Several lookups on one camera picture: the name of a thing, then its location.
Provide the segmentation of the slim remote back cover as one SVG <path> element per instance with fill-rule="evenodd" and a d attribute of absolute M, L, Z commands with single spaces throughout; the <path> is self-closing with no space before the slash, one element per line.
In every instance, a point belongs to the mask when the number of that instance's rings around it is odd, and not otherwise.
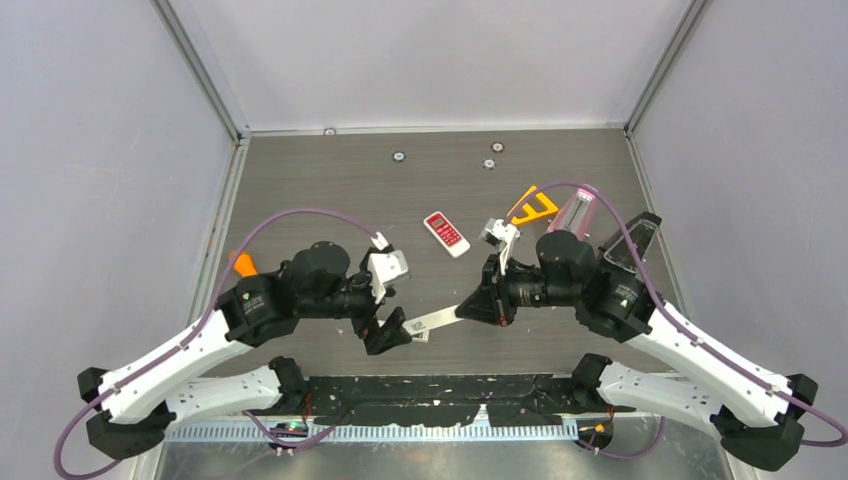
<path fill-rule="evenodd" d="M 462 318 L 456 315 L 456 309 L 457 305 L 453 305 L 413 319 L 408 319 L 403 323 L 403 327 L 411 335 L 423 335 L 425 332 L 462 321 Z"/>

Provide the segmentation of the white remote control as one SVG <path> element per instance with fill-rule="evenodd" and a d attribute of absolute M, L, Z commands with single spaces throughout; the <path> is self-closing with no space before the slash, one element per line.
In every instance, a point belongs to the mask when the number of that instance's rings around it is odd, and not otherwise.
<path fill-rule="evenodd" d="M 441 211 L 426 216 L 422 224 L 451 258 L 457 259 L 470 250 L 470 242 Z"/>

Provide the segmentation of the slim white black remote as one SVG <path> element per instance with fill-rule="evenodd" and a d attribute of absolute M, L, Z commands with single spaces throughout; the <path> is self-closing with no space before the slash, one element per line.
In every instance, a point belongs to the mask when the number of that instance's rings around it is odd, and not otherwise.
<path fill-rule="evenodd" d="M 418 343 L 428 343 L 430 334 L 428 331 L 422 331 L 416 334 L 411 334 L 411 340 Z"/>

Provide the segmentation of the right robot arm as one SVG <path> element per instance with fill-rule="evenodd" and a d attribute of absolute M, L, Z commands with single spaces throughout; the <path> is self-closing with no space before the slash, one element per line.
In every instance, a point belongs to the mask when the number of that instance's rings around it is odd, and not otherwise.
<path fill-rule="evenodd" d="M 603 265 L 568 231 L 541 236 L 536 254 L 536 266 L 490 255 L 479 286 L 456 316 L 505 327 L 521 307 L 571 307 L 591 332 L 648 353 L 687 378 L 675 382 L 587 353 L 570 385 L 583 410 L 626 407 L 663 416 L 710 436 L 760 470 L 775 472 L 798 453 L 803 411 L 791 401 L 813 401 L 815 381 L 769 372 L 718 346 L 740 368 L 724 364 L 709 353 L 709 335 L 670 302 L 653 300 L 635 275 Z"/>

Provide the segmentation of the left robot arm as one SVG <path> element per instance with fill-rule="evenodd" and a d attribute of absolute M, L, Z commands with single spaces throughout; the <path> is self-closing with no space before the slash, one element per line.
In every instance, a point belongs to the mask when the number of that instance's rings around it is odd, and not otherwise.
<path fill-rule="evenodd" d="M 369 355 L 410 343 L 405 314 L 377 312 L 408 276 L 402 251 L 371 247 L 358 271 L 341 246 L 319 241 L 278 270 L 240 279 L 199 319 L 141 359 L 78 377 L 83 400 L 98 400 L 86 422 L 91 446 L 113 460 L 140 455 L 183 425 L 249 411 L 293 414 L 311 395 L 296 362 L 276 357 L 245 374 L 208 378 L 210 369 L 292 334 L 305 319 L 348 319 Z"/>

